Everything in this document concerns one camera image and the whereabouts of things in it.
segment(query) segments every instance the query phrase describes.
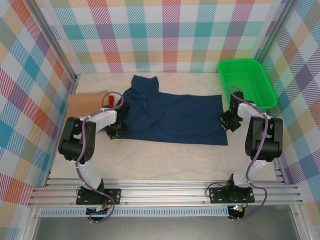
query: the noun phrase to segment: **cable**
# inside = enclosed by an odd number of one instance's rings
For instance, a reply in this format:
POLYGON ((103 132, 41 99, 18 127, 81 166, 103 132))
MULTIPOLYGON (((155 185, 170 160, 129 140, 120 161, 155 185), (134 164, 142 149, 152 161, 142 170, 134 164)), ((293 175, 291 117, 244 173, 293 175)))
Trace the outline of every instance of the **cable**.
POLYGON ((250 179, 249 179, 249 171, 250 171, 251 167, 253 166, 253 164, 255 163, 255 161, 258 159, 259 154, 260 154, 260 152, 261 152, 261 149, 262 149, 262 147, 263 147, 263 145, 264 145, 264 143, 265 143, 265 139, 266 139, 266 137, 267 137, 267 131, 268 131, 268 117, 267 117, 267 115, 266 115, 264 112, 262 112, 259 108, 257 108, 257 107, 256 107, 255 105, 253 105, 252 103, 247 102, 246 100, 243 100, 243 99, 237 97, 236 95, 234 95, 233 92, 232 92, 232 89, 233 89, 233 88, 234 88, 234 89, 237 89, 239 92, 241 92, 241 90, 240 90, 237 86, 230 86, 230 87, 229 87, 229 92, 230 92, 230 94, 231 94, 235 99, 237 99, 238 101, 240 101, 240 102, 242 102, 242 103, 244 103, 244 104, 247 104, 247 105, 249 105, 250 107, 252 107, 252 108, 253 108, 254 110, 256 110, 259 114, 261 114, 261 115, 264 117, 264 120, 265 120, 265 126, 264 126, 264 130, 263 130, 263 134, 262 134, 262 139, 261 139, 259 148, 258 148, 258 150, 256 151, 256 154, 255 154, 253 160, 251 161, 251 163, 249 164, 249 166, 248 166, 248 168, 247 168, 247 170, 246 170, 246 172, 245 172, 245 177, 246 177, 248 183, 250 184, 250 186, 253 187, 253 188, 255 188, 255 189, 261 189, 261 190, 263 190, 264 193, 265 193, 265 195, 264 195, 264 199, 263 199, 261 205, 260 205, 254 212, 252 212, 251 214, 249 214, 248 216, 245 216, 245 217, 243 217, 243 218, 235 218, 235 217, 233 217, 233 216, 230 216, 232 219, 235 219, 235 220, 240 221, 240 219, 241 219, 241 220, 245 220, 245 219, 248 219, 248 218, 252 217, 253 215, 255 215, 257 212, 259 212, 259 211, 262 209, 262 207, 264 206, 264 204, 265 204, 266 201, 267 201, 267 197, 268 197, 267 190, 266 190, 264 187, 254 185, 254 184, 250 181, 250 179))
POLYGON ((92 187, 89 183, 87 183, 87 182, 85 181, 85 179, 84 179, 84 177, 82 176, 82 173, 81 173, 81 171, 80 171, 80 168, 79 168, 79 162, 80 162, 80 160, 82 159, 82 157, 84 156, 84 154, 85 154, 85 149, 86 149, 86 131, 85 131, 86 122, 87 122, 91 117, 93 117, 93 116, 95 116, 95 115, 97 115, 97 114, 105 113, 105 112, 112 111, 112 110, 116 110, 116 109, 120 108, 120 107, 122 106, 122 104, 124 103, 124 97, 123 97, 119 92, 111 91, 111 92, 108 92, 107 94, 105 94, 105 95, 103 96, 103 98, 102 98, 102 104, 103 104, 103 102, 104 102, 104 100, 105 100, 105 97, 108 96, 108 95, 110 95, 110 94, 118 94, 118 95, 121 97, 121 103, 120 103, 118 106, 115 106, 115 107, 112 107, 112 108, 101 109, 101 110, 93 113, 91 116, 87 116, 87 117, 83 120, 83 122, 82 122, 82 142, 83 142, 83 145, 82 145, 81 153, 80 153, 78 159, 75 161, 75 169, 76 169, 76 172, 78 173, 79 178, 80 178, 80 180, 84 183, 84 185, 86 185, 86 186, 87 186, 89 189, 91 189, 92 191, 94 191, 94 192, 96 192, 96 193, 98 193, 98 194, 101 194, 102 196, 110 199, 111 202, 112 202, 112 204, 111 204, 111 205, 112 205, 112 210, 111 210, 111 212, 110 212, 107 216, 105 216, 103 219, 101 219, 100 221, 93 221, 93 220, 92 220, 91 216, 92 216, 93 213, 91 213, 91 214, 89 215, 89 219, 90 219, 91 223, 96 223, 96 224, 104 222, 105 220, 107 220, 107 219, 113 214, 113 212, 114 212, 114 210, 115 210, 115 201, 113 200, 112 197, 110 197, 109 195, 105 194, 104 192, 101 192, 101 191, 95 189, 95 188, 92 187))
POLYGON ((207 188, 206 188, 206 190, 205 190, 205 195, 207 196, 207 197, 209 197, 210 198, 210 196, 207 194, 207 191, 208 191, 208 189, 212 186, 212 185, 219 185, 219 186, 221 186, 221 187, 225 187, 225 186, 223 186, 223 185, 221 185, 221 184, 219 184, 219 183, 216 183, 216 182, 214 182, 214 183, 211 183, 207 188))

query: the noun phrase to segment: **purple cable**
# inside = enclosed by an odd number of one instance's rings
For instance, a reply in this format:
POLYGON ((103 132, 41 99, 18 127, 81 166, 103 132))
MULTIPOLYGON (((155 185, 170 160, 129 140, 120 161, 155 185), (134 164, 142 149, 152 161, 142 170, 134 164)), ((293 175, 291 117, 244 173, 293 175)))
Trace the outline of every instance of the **purple cable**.
POLYGON ((83 145, 82 145, 81 153, 80 153, 78 159, 75 161, 76 172, 78 173, 80 180, 81 180, 89 189, 91 189, 92 191, 94 191, 94 192, 96 192, 96 193, 98 193, 98 194, 101 194, 102 196, 110 199, 111 202, 112 202, 112 210, 111 210, 111 212, 110 212, 107 216, 105 216, 103 219, 101 219, 100 221, 93 221, 92 218, 91 218, 92 213, 89 215, 89 219, 90 219, 91 223, 96 223, 96 224, 104 222, 105 220, 107 220, 107 219, 113 214, 113 212, 114 212, 114 210, 115 210, 115 201, 114 201, 113 198, 110 197, 108 194, 105 194, 104 192, 98 191, 97 189, 95 189, 95 188, 92 187, 89 183, 87 183, 87 182, 85 181, 85 179, 84 179, 84 177, 82 176, 82 173, 81 173, 81 171, 80 171, 80 169, 79 169, 79 162, 80 162, 81 158, 84 156, 84 154, 85 154, 85 149, 86 149, 86 131, 85 131, 86 121, 88 121, 88 120, 90 119, 90 117, 93 117, 93 116, 95 116, 96 114, 104 113, 104 112, 108 112, 108 111, 112 111, 112 110, 116 110, 116 109, 120 108, 120 107, 122 106, 122 104, 124 103, 124 97, 123 97, 119 92, 111 91, 111 92, 108 92, 106 95, 103 96, 102 106, 103 106, 103 104, 104 104, 105 97, 108 96, 108 95, 110 95, 110 94, 118 94, 118 95, 120 95, 120 97, 121 97, 121 103, 120 103, 118 106, 115 106, 115 107, 112 107, 112 108, 108 108, 108 109, 106 109, 106 110, 99 110, 99 111, 93 113, 91 116, 87 116, 87 117, 83 120, 83 122, 82 122, 82 142, 83 142, 83 145))
POLYGON ((233 216, 230 216, 232 219, 236 219, 236 220, 240 221, 240 219, 241 219, 241 220, 245 220, 245 219, 248 219, 248 218, 252 217, 253 215, 255 215, 257 212, 259 212, 259 211, 262 209, 262 207, 264 206, 264 204, 265 204, 266 201, 267 201, 267 197, 268 197, 267 190, 266 190, 264 187, 254 185, 254 184, 250 181, 250 179, 249 179, 249 171, 250 171, 251 167, 253 166, 253 164, 255 163, 255 161, 258 159, 259 154, 260 154, 260 152, 261 152, 261 149, 262 149, 262 147, 263 147, 263 145, 264 145, 264 143, 265 143, 265 139, 266 139, 266 137, 267 137, 267 131, 268 131, 268 117, 267 117, 267 115, 266 115, 265 113, 263 113, 259 108, 257 108, 257 107, 256 107, 255 105, 253 105, 252 103, 247 102, 246 100, 243 100, 243 99, 237 97, 236 95, 234 95, 233 92, 232 92, 232 89, 233 89, 233 88, 234 88, 234 89, 237 89, 239 92, 241 92, 241 90, 240 90, 237 86, 230 86, 230 87, 229 87, 229 92, 230 92, 230 94, 231 94, 235 99, 237 99, 238 101, 240 101, 240 102, 242 102, 242 103, 244 103, 244 104, 247 104, 247 105, 251 106, 254 110, 256 110, 259 114, 261 114, 261 115, 264 117, 264 120, 265 120, 265 126, 264 126, 263 135, 262 135, 262 139, 261 139, 259 148, 258 148, 258 150, 256 151, 256 154, 255 154, 254 158, 252 159, 251 163, 249 164, 249 166, 248 166, 248 168, 247 168, 247 170, 246 170, 246 172, 245 172, 245 177, 246 177, 247 181, 249 182, 250 186, 253 187, 253 188, 255 188, 255 189, 261 189, 261 190, 263 190, 264 193, 265 193, 265 195, 264 195, 264 199, 263 199, 261 205, 260 205, 254 212, 252 212, 251 214, 249 214, 248 216, 245 216, 245 217, 243 217, 243 218, 235 218, 235 217, 233 217, 233 216))

